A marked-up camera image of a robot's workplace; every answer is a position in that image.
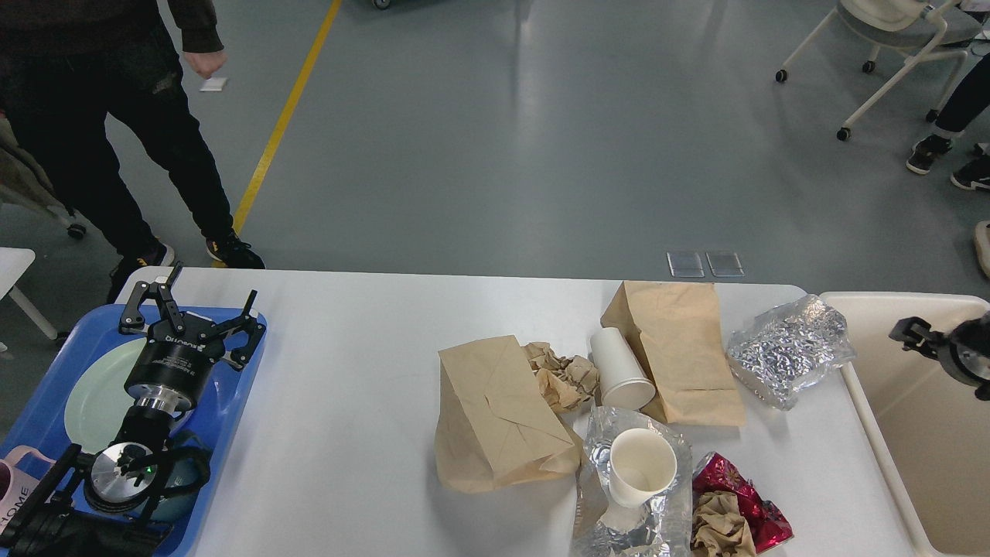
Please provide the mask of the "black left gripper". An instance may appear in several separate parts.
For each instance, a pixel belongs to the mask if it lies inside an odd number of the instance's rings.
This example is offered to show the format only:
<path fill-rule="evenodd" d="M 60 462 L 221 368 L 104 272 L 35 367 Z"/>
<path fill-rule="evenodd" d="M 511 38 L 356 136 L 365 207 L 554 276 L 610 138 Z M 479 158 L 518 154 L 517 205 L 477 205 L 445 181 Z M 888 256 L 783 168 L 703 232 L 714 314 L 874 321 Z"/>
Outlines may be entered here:
<path fill-rule="evenodd" d="M 178 408 L 195 408 L 213 366 L 225 362 L 236 371 L 243 370 L 268 330 L 268 326 L 251 314 L 258 295 L 257 290 L 251 290 L 241 313 L 230 320 L 209 325 L 201 333 L 201 341 L 197 337 L 180 338 L 186 334 L 186 324 L 172 296 L 172 287 L 182 271 L 183 265 L 176 263 L 164 282 L 138 281 L 121 311 L 119 333 L 148 333 L 145 348 L 125 381 L 125 391 L 136 401 L 170 391 L 178 395 Z M 166 322 L 166 329 L 179 337 L 171 333 L 149 333 L 152 325 L 141 313 L 146 300 L 155 301 L 160 321 Z M 247 335 L 244 345 L 227 349 L 226 339 L 240 333 Z"/>

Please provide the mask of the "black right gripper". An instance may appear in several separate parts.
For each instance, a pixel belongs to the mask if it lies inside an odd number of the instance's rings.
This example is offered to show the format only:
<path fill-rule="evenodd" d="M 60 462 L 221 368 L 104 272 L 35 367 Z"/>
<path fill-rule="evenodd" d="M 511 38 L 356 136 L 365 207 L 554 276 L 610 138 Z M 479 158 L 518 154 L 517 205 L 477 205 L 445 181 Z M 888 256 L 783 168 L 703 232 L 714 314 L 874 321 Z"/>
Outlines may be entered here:
<path fill-rule="evenodd" d="M 989 313 L 964 321 L 950 333 L 934 330 L 920 317 L 898 320 L 889 339 L 903 351 L 917 352 L 945 364 L 945 373 L 975 388 L 981 402 L 989 401 Z"/>

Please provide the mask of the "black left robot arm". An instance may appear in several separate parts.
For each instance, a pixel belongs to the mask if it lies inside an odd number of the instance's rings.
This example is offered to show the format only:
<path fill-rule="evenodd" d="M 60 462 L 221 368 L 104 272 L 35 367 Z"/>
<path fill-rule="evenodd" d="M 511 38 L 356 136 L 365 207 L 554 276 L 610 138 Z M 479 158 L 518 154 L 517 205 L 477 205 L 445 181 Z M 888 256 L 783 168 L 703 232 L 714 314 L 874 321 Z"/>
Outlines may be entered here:
<path fill-rule="evenodd" d="M 181 267 L 91 311 L 2 444 L 4 556 L 187 556 L 208 515 L 268 331 L 181 307 Z"/>

